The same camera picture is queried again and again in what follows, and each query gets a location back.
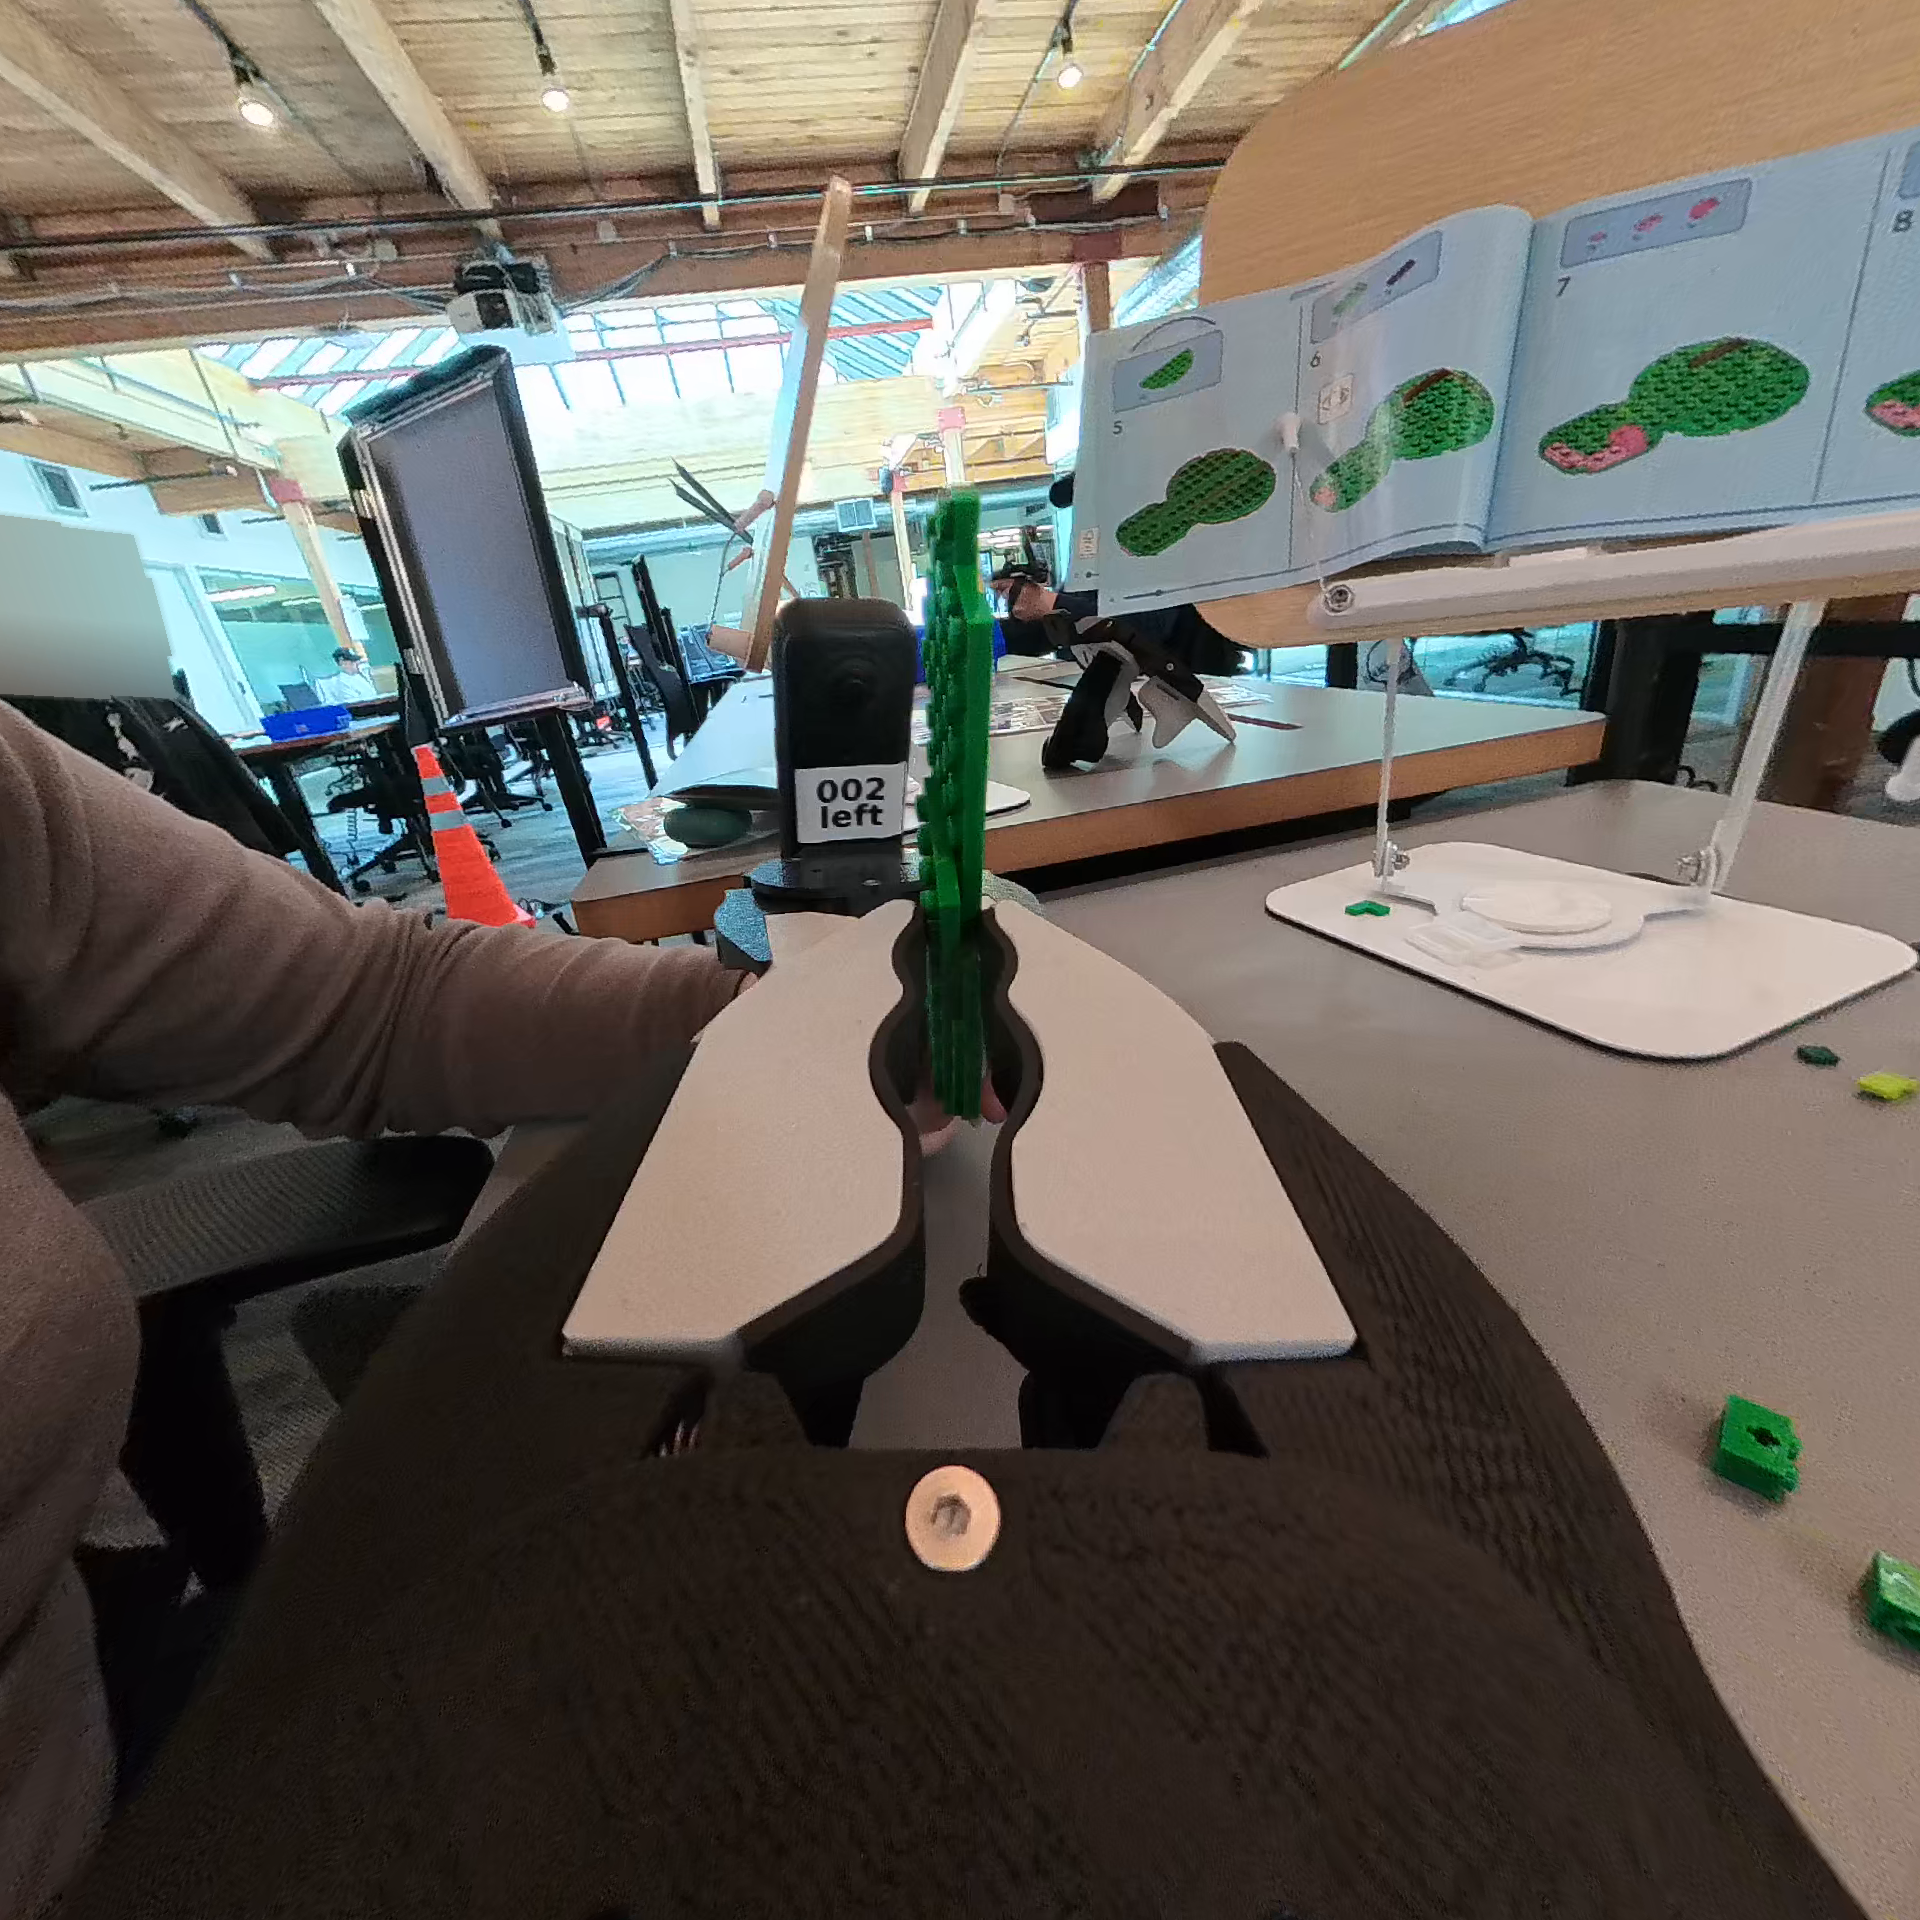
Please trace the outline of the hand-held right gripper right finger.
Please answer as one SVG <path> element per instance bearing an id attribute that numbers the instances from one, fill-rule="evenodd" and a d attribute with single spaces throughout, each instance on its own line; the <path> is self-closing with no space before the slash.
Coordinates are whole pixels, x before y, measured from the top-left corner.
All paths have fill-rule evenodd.
<path id="1" fill-rule="evenodd" d="M 1264 1445 L 1274 1389 L 1361 1380 L 1361 1332 L 1249 1096 L 1241 1047 L 1039 912 L 991 922 L 987 1332 L 1025 1445 L 1101 1445 L 1170 1391 L 1205 1445 Z"/>

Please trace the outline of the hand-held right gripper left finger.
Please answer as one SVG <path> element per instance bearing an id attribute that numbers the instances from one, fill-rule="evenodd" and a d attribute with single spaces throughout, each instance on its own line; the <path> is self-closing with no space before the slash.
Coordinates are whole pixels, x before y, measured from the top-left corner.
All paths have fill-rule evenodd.
<path id="1" fill-rule="evenodd" d="M 843 1447 L 926 1301 L 921 912 L 779 956 L 680 1073 L 561 1330 L 567 1359 L 774 1377 Z"/>

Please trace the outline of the green lego base plate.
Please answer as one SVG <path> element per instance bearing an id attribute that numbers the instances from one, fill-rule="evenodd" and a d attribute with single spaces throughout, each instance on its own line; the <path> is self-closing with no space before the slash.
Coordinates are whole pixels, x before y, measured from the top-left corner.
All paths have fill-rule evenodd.
<path id="1" fill-rule="evenodd" d="M 978 1116 L 991 1070 L 993 942 L 985 905 L 993 602 L 978 572 L 978 495 L 928 521 L 925 679 L 928 772 L 919 793 L 919 902 L 928 1079 L 953 1118 Z"/>

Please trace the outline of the person's left forearm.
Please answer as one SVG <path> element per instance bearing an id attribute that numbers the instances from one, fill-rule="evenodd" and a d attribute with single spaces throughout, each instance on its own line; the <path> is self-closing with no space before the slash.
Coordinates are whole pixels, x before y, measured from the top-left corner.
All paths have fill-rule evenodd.
<path id="1" fill-rule="evenodd" d="M 494 1135 L 608 1104 L 738 976 L 701 945 L 354 905 L 5 708 L 5 1094 Z"/>

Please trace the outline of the lego instruction booklet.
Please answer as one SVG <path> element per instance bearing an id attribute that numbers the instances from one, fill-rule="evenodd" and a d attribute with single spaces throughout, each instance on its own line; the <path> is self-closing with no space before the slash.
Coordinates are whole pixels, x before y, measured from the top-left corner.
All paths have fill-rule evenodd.
<path id="1" fill-rule="evenodd" d="M 1106 616 L 1433 553 L 1729 535 L 1918 495 L 1917 130 L 1102 336 L 1075 581 Z"/>

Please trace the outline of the person's left hand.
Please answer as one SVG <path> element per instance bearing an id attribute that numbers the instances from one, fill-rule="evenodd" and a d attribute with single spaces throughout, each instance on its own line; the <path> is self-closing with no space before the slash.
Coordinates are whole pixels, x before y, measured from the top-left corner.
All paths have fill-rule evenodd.
<path id="1" fill-rule="evenodd" d="M 991 1073 L 982 1079 L 978 1088 L 978 1116 L 975 1120 L 953 1118 L 946 1105 L 943 1104 L 936 1086 L 930 1079 L 921 1079 L 919 1090 L 915 1093 L 912 1102 L 907 1104 L 907 1113 L 915 1121 L 919 1134 L 919 1151 L 930 1158 L 933 1154 L 943 1151 L 949 1140 L 958 1137 L 967 1128 L 977 1128 L 978 1124 L 1005 1124 L 1006 1108 L 999 1100 L 995 1080 Z"/>

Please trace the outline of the wooden easel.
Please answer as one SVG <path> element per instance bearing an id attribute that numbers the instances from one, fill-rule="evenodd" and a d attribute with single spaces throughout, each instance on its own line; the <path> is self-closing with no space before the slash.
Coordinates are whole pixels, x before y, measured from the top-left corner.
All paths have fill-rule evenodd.
<path id="1" fill-rule="evenodd" d="M 777 613 L 792 597 L 784 568 L 801 508 L 801 481 L 832 329 L 832 297 L 849 241 L 850 206 L 853 183 L 843 175 L 830 175 L 808 258 L 801 316 L 789 329 L 784 346 L 782 389 L 776 397 L 761 492 L 737 521 L 738 529 L 753 535 L 742 621 L 733 629 L 726 624 L 712 626 L 712 646 L 733 653 L 753 674 L 768 665 Z"/>

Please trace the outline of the framed display panel on stand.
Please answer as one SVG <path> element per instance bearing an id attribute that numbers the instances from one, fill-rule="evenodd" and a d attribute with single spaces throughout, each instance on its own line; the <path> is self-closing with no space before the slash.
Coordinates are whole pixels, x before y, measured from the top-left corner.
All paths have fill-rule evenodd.
<path id="1" fill-rule="evenodd" d="M 515 360 L 473 345 L 358 402 L 339 461 L 419 711 L 440 734 L 533 729 L 592 865 L 608 832 L 573 722 L 630 686 L 590 661 Z"/>

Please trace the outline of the orange traffic cone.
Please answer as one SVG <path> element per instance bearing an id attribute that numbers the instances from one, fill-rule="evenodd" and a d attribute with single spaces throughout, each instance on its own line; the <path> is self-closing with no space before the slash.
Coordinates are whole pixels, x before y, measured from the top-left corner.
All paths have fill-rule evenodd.
<path id="1" fill-rule="evenodd" d="M 483 928 L 536 926 L 536 916 L 512 897 L 481 834 L 467 820 L 438 751 L 424 742 L 414 746 L 414 759 L 449 916 Z"/>

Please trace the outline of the wooden edged table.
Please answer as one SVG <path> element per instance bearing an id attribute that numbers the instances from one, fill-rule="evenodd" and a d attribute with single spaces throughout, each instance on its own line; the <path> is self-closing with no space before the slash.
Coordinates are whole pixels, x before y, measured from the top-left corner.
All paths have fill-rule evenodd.
<path id="1" fill-rule="evenodd" d="M 1234 742 L 1192 726 L 1158 751 L 1151 735 L 1125 734 L 1085 774 L 1048 774 L 1040 734 L 999 735 L 993 778 L 1025 791 L 1027 805 L 991 820 L 987 868 L 1040 872 L 1369 808 L 1383 705 L 1371 689 L 1281 682 L 1234 722 Z M 1394 797 L 1575 769 L 1597 764 L 1603 730 L 1597 711 L 1402 695 Z M 607 853 L 577 888 L 573 921 L 590 937 L 635 944 L 706 929 L 726 890 L 776 850 L 765 839 L 675 863 L 648 850 Z"/>

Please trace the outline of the white book stand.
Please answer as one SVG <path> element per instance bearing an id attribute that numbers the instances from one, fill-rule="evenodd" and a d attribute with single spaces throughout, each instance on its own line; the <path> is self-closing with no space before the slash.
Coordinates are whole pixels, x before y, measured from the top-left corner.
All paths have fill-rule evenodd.
<path id="1" fill-rule="evenodd" d="M 1655 616 L 1785 605 L 1736 781 L 1704 848 L 1647 880 L 1494 842 L 1403 850 L 1389 828 L 1398 695 L 1386 696 L 1376 840 L 1368 865 L 1285 884 L 1271 918 L 1655 1063 L 1709 1063 L 1917 969 L 1877 929 L 1744 902 L 1731 880 L 1817 624 L 1839 597 L 1917 586 L 1918 511 L 1801 518 L 1750 535 L 1542 558 L 1455 560 L 1323 584 L 1326 637 L 1490 631 L 1521 616 Z M 1362 897 L 1386 918 L 1347 918 Z"/>

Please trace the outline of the ceiling mounted device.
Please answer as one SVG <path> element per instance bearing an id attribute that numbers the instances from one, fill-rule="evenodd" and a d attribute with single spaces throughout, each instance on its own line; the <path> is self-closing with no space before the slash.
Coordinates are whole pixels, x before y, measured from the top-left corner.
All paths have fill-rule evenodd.
<path id="1" fill-rule="evenodd" d="M 515 256 L 470 256 L 455 263 L 446 322 L 473 338 L 486 332 L 547 336 L 562 329 L 544 264 Z"/>

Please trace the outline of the black office chair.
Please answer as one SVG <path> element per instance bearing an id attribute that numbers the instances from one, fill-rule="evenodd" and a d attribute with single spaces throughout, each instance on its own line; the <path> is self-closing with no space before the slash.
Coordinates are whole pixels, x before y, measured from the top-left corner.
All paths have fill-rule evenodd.
<path id="1" fill-rule="evenodd" d="M 345 905 L 233 746 L 171 698 L 5 695 L 5 932 L 178 932 Z"/>

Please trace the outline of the person's torso in grey sweater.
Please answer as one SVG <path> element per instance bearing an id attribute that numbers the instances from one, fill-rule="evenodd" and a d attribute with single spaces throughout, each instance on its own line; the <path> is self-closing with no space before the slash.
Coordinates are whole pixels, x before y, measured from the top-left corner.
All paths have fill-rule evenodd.
<path id="1" fill-rule="evenodd" d="M 118 1469 L 137 1306 L 107 1240 L 2 1120 L 2 1914 L 42 1914 L 112 1807 L 83 1536 Z"/>

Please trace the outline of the wooden board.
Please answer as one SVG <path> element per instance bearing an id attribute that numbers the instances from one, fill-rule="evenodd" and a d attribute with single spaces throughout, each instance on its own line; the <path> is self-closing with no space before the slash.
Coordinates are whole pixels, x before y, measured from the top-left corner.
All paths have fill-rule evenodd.
<path id="1" fill-rule="evenodd" d="M 1506 5 L 1274 105 L 1215 183 L 1202 300 L 1326 277 L 1464 208 L 1544 215 L 1917 118 L 1917 5 Z"/>

